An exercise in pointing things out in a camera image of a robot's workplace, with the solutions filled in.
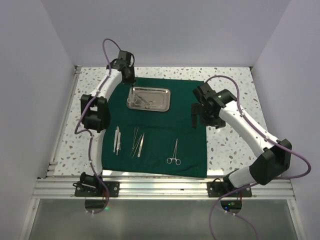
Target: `gray wall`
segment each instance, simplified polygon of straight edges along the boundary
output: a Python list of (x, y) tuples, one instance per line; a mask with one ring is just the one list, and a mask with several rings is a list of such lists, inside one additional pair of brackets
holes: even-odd
[[(268, 129), (307, 157), (311, 173), (292, 181), (310, 240), (319, 231), (320, 1), (292, 0), (253, 68)], [(293, 157), (289, 174), (306, 165)]]
[(72, 63), (95, 67), (106, 65), (105, 37), (136, 66), (253, 66), (289, 2), (42, 0)]
[(0, 232), (19, 238), (48, 167), (73, 65), (39, 0), (0, 3)]

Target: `purple cable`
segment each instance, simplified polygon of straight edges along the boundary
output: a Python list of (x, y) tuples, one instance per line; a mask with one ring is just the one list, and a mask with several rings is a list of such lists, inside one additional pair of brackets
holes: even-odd
[[(281, 149), (284, 150), (284, 151), (287, 151), (287, 152), (290, 153), (290, 154), (293, 154), (293, 155), (297, 156), (298, 158), (302, 159), (302, 160), (307, 164), (308, 169), (307, 169), (304, 173), (302, 173), (302, 174), (293, 175), (293, 176), (287, 176), (287, 177), (277, 177), (276, 179), (287, 179), (287, 180), (288, 180), (288, 179), (297, 179), (297, 178), (301, 178), (301, 177), (304, 177), (304, 176), (308, 175), (308, 174), (310, 173), (310, 171), (311, 171), (311, 165), (310, 165), (310, 162), (309, 162), (305, 157), (303, 157), (302, 155), (300, 155), (299, 153), (297, 153), (297, 152), (295, 152), (295, 151), (292, 151), (291, 149), (288, 149), (288, 148), (286, 148), (286, 147), (278, 144), (277, 142), (275, 142), (275, 141), (273, 141), (273, 140), (271, 140), (271, 139), (269, 139), (269, 138), (266, 138), (267, 136), (264, 135), (264, 133), (261, 132), (261, 131), (247, 118), (246, 115), (243, 115), (243, 111), (242, 111), (241, 106), (240, 106), (240, 90), (239, 90), (239, 86), (238, 86), (238, 84), (236, 83), (236, 81), (233, 80), (231, 77), (228, 77), (228, 76), (215, 75), (215, 76), (209, 77), (205, 82), (207, 83), (207, 82), (209, 82), (211, 79), (214, 79), (214, 78), (225, 78), (225, 79), (228, 79), (228, 80), (230, 80), (231, 82), (233, 82), (233, 84), (235, 85), (235, 89), (236, 89), (236, 105), (237, 105), (238, 111), (239, 111), (239, 113), (242, 115), (242, 117), (245, 119), (245, 121), (250, 125), (250, 127), (252, 127), (260, 136), (262, 136), (262, 137), (263, 137), (264, 139), (266, 139), (268, 142), (272, 143), (273, 145), (277, 146), (278, 148), (281, 148)], [(246, 188), (249, 188), (249, 187), (256, 186), (257, 184), (258, 184), (258, 183), (253, 183), (253, 184), (251, 184), (251, 185), (242, 186), (242, 187), (240, 187), (240, 188), (237, 188), (237, 189), (235, 189), (235, 190), (232, 190), (232, 191), (230, 191), (230, 192), (222, 195), (221, 197), (219, 197), (219, 198), (214, 202), (213, 206), (212, 206), (211, 209), (210, 209), (210, 213), (209, 213), (209, 228), (210, 228), (210, 232), (211, 232), (211, 235), (212, 235), (212, 237), (214, 238), (214, 240), (217, 240), (217, 237), (216, 237), (216, 235), (214, 234), (214, 231), (213, 231), (213, 228), (212, 228), (212, 225), (211, 225), (211, 218), (212, 218), (213, 210), (214, 210), (215, 206), (218, 204), (218, 202), (219, 202), (221, 199), (229, 196), (230, 194), (236, 193), (236, 192), (238, 192), (238, 191), (240, 191), (240, 190), (242, 190), (242, 189), (246, 189)], [(259, 237), (259, 235), (258, 235), (257, 229), (254, 227), (254, 225), (253, 225), (248, 219), (246, 219), (245, 217), (243, 217), (243, 216), (241, 216), (241, 215), (238, 215), (238, 214), (236, 214), (235, 216), (237, 216), (238, 218), (246, 221), (246, 222), (253, 228), (253, 230), (254, 230), (254, 232), (255, 232), (255, 235), (256, 235), (256, 239), (257, 239), (257, 240), (260, 239), (260, 237)]]
[(109, 202), (109, 195), (110, 195), (110, 193), (109, 193), (108, 187), (105, 185), (104, 181), (102, 181), (102, 180), (100, 179), (100, 177), (98, 176), (98, 174), (97, 174), (97, 172), (96, 172), (96, 170), (95, 170), (95, 168), (94, 168), (94, 165), (92, 164), (92, 159), (91, 159), (91, 147), (92, 147), (92, 141), (93, 141), (93, 134), (92, 134), (92, 132), (91, 132), (90, 130), (88, 130), (88, 129), (83, 129), (83, 130), (80, 130), (80, 131), (78, 131), (78, 129), (79, 129), (79, 127), (80, 127), (80, 124), (81, 124), (81, 122), (82, 122), (82, 120), (83, 120), (83, 118), (84, 118), (87, 110), (90, 108), (90, 105), (91, 105), (91, 104), (93, 103), (93, 101), (97, 98), (97, 96), (99, 95), (102, 87), (104, 86), (104, 84), (105, 84), (106, 81), (110, 78), (110, 75), (111, 75), (111, 64), (110, 64), (110, 61), (109, 61), (109, 58), (108, 58), (108, 55), (107, 55), (107, 52), (106, 52), (106, 48), (105, 48), (105, 42), (106, 42), (106, 41), (111, 41), (111, 42), (113, 42), (113, 43), (118, 47), (118, 49), (121, 50), (121, 48), (119, 47), (119, 45), (118, 45), (115, 41), (113, 41), (112, 39), (106, 38), (106, 39), (103, 40), (103, 42), (102, 42), (102, 48), (103, 48), (103, 53), (104, 53), (105, 59), (106, 59), (106, 61), (107, 61), (107, 63), (108, 63), (109, 73), (108, 73), (108, 75), (105, 77), (105, 79), (102, 81), (102, 83), (101, 83), (100, 87), (98, 88), (98, 91), (96, 92), (96, 94), (94, 95), (94, 97), (91, 98), (91, 100), (86, 104), (86, 106), (85, 106), (85, 108), (84, 108), (84, 110), (83, 110), (83, 112), (82, 112), (82, 114), (81, 114), (81, 116), (80, 116), (80, 119), (79, 119), (79, 121), (77, 122), (77, 124), (76, 124), (76, 126), (75, 126), (75, 130), (74, 130), (74, 134), (76, 134), (76, 135), (77, 135), (77, 134), (84, 133), (84, 132), (87, 132), (87, 133), (90, 134), (89, 148), (88, 148), (89, 164), (90, 164), (90, 167), (91, 167), (91, 169), (92, 169), (92, 171), (93, 171), (94, 176), (95, 176), (95, 177), (98, 179), (98, 181), (102, 184), (102, 186), (104, 187), (104, 189), (105, 189), (105, 191), (106, 191), (106, 193), (107, 193), (106, 201), (105, 201), (105, 204), (104, 204), (103, 208), (101, 208), (100, 210), (98, 210), (98, 211), (96, 211), (96, 212), (95, 212), (94, 210), (92, 210), (92, 213), (93, 213), (93, 214), (98, 214), (98, 213), (102, 212), (102, 211), (107, 207), (108, 202)]

